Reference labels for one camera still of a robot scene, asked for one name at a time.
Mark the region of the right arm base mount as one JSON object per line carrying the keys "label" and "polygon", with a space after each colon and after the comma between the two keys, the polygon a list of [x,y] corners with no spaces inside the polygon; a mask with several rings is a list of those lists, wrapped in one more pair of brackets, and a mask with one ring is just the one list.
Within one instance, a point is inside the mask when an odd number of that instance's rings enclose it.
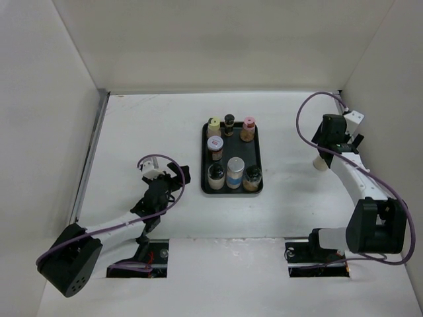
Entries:
{"label": "right arm base mount", "polygon": [[288,263],[288,275],[294,277],[347,277],[350,273],[343,251],[316,249],[305,239],[285,241],[284,258]]}

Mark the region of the small black pepper bottle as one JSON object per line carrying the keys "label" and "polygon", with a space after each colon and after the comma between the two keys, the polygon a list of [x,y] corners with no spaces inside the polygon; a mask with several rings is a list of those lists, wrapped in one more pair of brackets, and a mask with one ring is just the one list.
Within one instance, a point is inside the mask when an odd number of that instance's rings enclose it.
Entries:
{"label": "small black pepper bottle", "polygon": [[227,137],[232,136],[234,122],[235,122],[235,117],[234,117],[233,114],[227,114],[224,117],[224,125],[225,125],[224,134],[225,134],[225,136],[227,136]]}

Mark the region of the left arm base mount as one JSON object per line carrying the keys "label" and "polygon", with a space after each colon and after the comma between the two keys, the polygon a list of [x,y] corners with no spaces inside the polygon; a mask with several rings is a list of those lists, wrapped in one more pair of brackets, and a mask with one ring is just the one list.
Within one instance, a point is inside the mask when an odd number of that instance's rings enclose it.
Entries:
{"label": "left arm base mount", "polygon": [[166,278],[170,240],[151,240],[143,236],[136,242],[137,250],[134,255],[107,267],[106,277],[115,279]]}

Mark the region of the yellow cap spice bottle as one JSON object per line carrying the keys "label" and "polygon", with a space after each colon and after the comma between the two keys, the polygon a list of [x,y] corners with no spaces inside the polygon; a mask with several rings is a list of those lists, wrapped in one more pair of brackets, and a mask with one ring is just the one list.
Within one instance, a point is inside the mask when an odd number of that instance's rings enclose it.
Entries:
{"label": "yellow cap spice bottle", "polygon": [[211,117],[208,120],[206,137],[218,136],[221,137],[220,119],[218,117]]}

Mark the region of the white powder bottle silver cap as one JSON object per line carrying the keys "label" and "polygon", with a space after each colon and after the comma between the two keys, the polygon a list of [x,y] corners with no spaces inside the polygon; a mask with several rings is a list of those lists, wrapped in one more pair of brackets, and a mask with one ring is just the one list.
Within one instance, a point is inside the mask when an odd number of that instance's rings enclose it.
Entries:
{"label": "white powder bottle silver cap", "polygon": [[318,171],[324,172],[329,169],[326,161],[319,155],[313,160],[313,166]]}

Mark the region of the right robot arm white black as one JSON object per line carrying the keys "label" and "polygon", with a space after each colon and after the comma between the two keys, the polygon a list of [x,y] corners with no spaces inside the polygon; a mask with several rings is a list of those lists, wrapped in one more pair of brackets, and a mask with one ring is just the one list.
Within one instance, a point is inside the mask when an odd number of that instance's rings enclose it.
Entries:
{"label": "right robot arm white black", "polygon": [[322,261],[330,250],[355,254],[398,254],[404,243],[406,214],[363,168],[356,142],[349,142],[347,116],[325,114],[312,138],[319,160],[338,176],[355,209],[346,227],[314,229],[306,246],[308,256]]}

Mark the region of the tall blue label spice jar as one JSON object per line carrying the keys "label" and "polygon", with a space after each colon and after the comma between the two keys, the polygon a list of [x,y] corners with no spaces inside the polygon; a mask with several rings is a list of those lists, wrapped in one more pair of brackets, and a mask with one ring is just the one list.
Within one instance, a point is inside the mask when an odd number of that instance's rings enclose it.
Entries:
{"label": "tall blue label spice jar", "polygon": [[237,189],[242,182],[245,162],[240,157],[232,157],[227,162],[226,184],[230,189]]}

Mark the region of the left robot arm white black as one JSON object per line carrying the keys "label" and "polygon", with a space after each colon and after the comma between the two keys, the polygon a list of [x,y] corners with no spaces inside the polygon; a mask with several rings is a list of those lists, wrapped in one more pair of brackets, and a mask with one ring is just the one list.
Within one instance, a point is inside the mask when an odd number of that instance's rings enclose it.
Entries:
{"label": "left robot arm white black", "polygon": [[132,209],[101,225],[68,225],[36,260],[38,272],[63,296],[76,295],[102,269],[109,277],[148,277],[154,270],[148,235],[180,200],[173,193],[183,194],[190,168],[170,161],[166,171],[159,171],[154,157],[138,167],[148,188]]}

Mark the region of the brown spice bottle black cap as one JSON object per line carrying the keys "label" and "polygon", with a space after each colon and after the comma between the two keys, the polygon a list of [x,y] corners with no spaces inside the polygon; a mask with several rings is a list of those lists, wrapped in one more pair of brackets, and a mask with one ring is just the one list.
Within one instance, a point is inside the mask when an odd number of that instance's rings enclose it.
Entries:
{"label": "brown spice bottle black cap", "polygon": [[258,165],[245,169],[243,174],[243,188],[248,192],[257,192],[262,181],[262,171]]}

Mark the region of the white powder bottle black cap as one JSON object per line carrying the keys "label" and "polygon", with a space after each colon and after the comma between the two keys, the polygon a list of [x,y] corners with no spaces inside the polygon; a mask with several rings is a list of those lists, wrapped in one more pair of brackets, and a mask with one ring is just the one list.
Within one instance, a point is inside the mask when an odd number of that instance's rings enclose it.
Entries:
{"label": "white powder bottle black cap", "polygon": [[218,163],[213,163],[208,168],[208,185],[213,190],[220,190],[225,183],[225,169]]}

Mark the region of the pink cap spice bottle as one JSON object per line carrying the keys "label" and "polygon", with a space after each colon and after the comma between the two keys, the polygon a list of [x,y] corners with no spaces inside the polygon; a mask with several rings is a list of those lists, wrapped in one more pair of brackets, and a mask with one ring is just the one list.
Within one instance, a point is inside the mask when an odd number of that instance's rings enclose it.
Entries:
{"label": "pink cap spice bottle", "polygon": [[256,131],[256,120],[248,116],[243,121],[243,126],[240,132],[240,138],[244,142],[251,142],[254,139]]}

